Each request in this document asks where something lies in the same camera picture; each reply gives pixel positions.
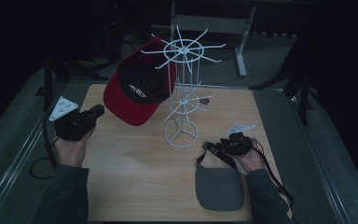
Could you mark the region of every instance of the gray carpet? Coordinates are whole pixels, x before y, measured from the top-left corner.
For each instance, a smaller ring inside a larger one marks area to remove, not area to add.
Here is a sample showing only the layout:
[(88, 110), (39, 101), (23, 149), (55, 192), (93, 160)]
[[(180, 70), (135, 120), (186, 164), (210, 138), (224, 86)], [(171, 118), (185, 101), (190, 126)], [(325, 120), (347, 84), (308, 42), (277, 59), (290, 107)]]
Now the gray carpet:
[[(293, 41), (285, 36), (251, 36), (244, 52), (247, 78), (238, 77), (232, 49), (207, 51), (206, 54), (222, 62), (202, 64), (202, 84), (246, 88), (264, 82), (277, 74)], [(131, 46), (123, 46), (123, 55), (129, 52)], [(111, 68), (102, 76), (111, 77), (113, 72), (114, 68)], [(294, 216), (302, 224), (358, 223), (358, 174), (334, 125), (310, 98), (313, 110), (307, 112), (309, 125), (304, 126), (296, 112), (297, 103), (279, 91), (285, 81), (268, 90), (255, 91), (255, 99), (282, 182), (295, 197)], [(84, 77), (74, 77), (67, 84), (55, 80), (55, 98), (64, 95), (81, 105), (92, 83), (103, 82)], [(0, 224), (31, 223), (50, 183), (49, 179), (38, 180), (29, 174), (31, 164), (47, 156), (43, 137), (33, 132), (45, 116), (43, 97), (34, 95), (41, 86), (42, 70), (30, 78), (0, 119), (0, 183), (10, 186), (8, 191), (0, 191)], [(36, 136), (34, 141), (29, 139), (30, 133)], [(52, 135), (51, 125), (48, 133)], [(6, 174), (19, 153), (27, 156), (23, 165), (17, 167), (18, 175)], [(48, 161), (41, 161), (34, 172), (51, 175), (52, 169)], [(13, 178), (2, 178), (6, 175)]]

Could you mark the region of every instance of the white wire display rack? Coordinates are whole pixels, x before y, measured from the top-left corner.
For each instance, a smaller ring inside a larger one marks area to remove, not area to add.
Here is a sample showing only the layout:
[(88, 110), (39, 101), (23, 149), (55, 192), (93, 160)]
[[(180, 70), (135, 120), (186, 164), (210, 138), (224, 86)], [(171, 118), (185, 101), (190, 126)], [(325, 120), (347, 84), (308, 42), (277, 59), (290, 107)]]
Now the white wire display rack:
[[(162, 53), (167, 58), (167, 62), (156, 67), (161, 69), (165, 65), (168, 67), (168, 76), (170, 74), (170, 63), (176, 63), (176, 69), (181, 64), (180, 74), (176, 71), (176, 90), (171, 93), (168, 100), (168, 105), (172, 111), (170, 115), (163, 121), (167, 121), (173, 115), (179, 115), (179, 119), (174, 119), (169, 122), (164, 129), (164, 137), (167, 142), (174, 147), (189, 147), (193, 145), (198, 136), (199, 131), (194, 122), (190, 121), (189, 114), (196, 110), (210, 112), (211, 110), (202, 108), (200, 102), (208, 101), (213, 95), (199, 97), (197, 95), (197, 87), (201, 84), (200, 80), (200, 59), (205, 59), (213, 63), (220, 63), (221, 60), (214, 60), (204, 56), (206, 49), (219, 49), (225, 45), (219, 46), (202, 46), (199, 42), (207, 32), (205, 30), (196, 39), (184, 39), (180, 33), (179, 27), (176, 26), (179, 39), (167, 42), (161, 40), (166, 44), (164, 50), (161, 51), (142, 51), (145, 54)], [(193, 71), (195, 71), (196, 82), (193, 83)], [(189, 77), (189, 83), (186, 83), (186, 77)]]

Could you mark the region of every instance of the person's left hand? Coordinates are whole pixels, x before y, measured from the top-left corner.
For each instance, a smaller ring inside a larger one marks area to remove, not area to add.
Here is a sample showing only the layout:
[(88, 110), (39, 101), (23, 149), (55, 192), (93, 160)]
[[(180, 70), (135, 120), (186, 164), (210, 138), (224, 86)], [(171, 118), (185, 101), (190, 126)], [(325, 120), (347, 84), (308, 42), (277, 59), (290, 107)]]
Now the person's left hand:
[(84, 158), (86, 157), (87, 141), (94, 132), (94, 129), (95, 128), (91, 129), (79, 141), (76, 142), (66, 141), (62, 138), (59, 138), (54, 144), (57, 150), (59, 163), (62, 165), (80, 168)]

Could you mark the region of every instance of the cap logo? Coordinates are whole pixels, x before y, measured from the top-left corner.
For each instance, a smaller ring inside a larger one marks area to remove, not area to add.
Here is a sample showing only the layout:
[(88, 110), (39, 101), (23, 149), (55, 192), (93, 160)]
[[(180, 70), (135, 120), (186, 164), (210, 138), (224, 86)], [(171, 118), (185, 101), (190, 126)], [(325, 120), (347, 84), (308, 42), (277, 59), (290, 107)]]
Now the cap logo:
[(140, 97), (144, 97), (144, 98), (147, 97), (141, 90), (139, 90), (139, 89), (136, 88), (135, 86), (133, 86), (133, 85), (129, 85), (129, 86), (130, 86), (130, 88), (131, 88), (133, 91), (135, 91), (135, 93), (138, 94)]

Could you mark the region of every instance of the dark background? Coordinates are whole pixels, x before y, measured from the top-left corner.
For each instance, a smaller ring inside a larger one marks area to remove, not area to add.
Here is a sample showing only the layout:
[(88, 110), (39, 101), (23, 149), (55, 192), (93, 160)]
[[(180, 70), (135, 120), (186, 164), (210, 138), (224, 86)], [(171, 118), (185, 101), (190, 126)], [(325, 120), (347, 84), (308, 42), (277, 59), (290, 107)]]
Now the dark background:
[[(143, 1), (146, 5), (141, 1), (127, 1), (131, 2), (127, 5), (124, 2), (111, 1), (124, 7), (123, 11), (130, 15), (126, 18), (129, 23), (142, 21), (138, 28), (146, 35), (147, 24), (169, 24), (170, 1)], [(229, 10), (221, 10), (219, 4), (223, 2)], [(178, 9), (246, 18), (249, 6), (238, 7), (233, 2), (209, 1), (210, 7)], [(294, 2), (259, 4), (252, 34), (298, 35), (284, 69), (309, 63), (311, 83), (358, 169), (358, 1), (316, 1), (317, 4), (311, 5)], [(90, 38), (93, 26), (88, 23), (90, 20), (85, 20), (93, 15), (87, 11), (90, 7), (85, 7), (89, 3), (86, 0), (0, 1), (0, 117), (26, 80), (42, 68), (51, 46), (76, 60), (92, 60), (90, 40), (98, 36)], [(146, 8), (151, 8), (153, 13), (145, 14)]]

